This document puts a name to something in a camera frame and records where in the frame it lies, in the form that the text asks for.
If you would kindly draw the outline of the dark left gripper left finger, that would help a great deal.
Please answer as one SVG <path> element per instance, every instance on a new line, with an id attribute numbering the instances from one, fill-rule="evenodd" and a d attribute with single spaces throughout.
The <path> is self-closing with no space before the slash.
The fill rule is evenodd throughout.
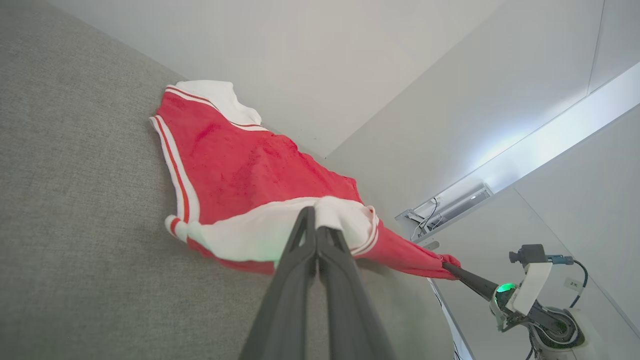
<path id="1" fill-rule="evenodd" d="M 307 292 L 317 265 L 315 233 L 315 211 L 308 206 L 295 220 L 240 360 L 306 358 Z"/>

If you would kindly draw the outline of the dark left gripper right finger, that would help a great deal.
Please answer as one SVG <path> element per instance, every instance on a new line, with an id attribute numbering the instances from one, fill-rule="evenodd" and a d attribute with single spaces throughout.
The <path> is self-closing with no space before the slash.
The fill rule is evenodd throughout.
<path id="1" fill-rule="evenodd" d="M 316 231 L 320 277 L 326 287 L 332 360 L 395 360 L 387 332 L 340 230 Z"/>

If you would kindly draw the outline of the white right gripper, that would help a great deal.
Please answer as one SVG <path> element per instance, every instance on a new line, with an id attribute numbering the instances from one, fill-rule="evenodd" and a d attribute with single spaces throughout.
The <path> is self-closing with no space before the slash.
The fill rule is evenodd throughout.
<path id="1" fill-rule="evenodd" d="M 538 296 L 551 273 L 551 262 L 534 262 L 526 265 L 525 276 L 519 285 L 496 283 L 478 276 L 449 262 L 442 267 L 469 289 L 490 302 L 497 328 L 506 332 L 518 325 L 540 325 L 551 328 L 554 318 L 538 303 Z"/>

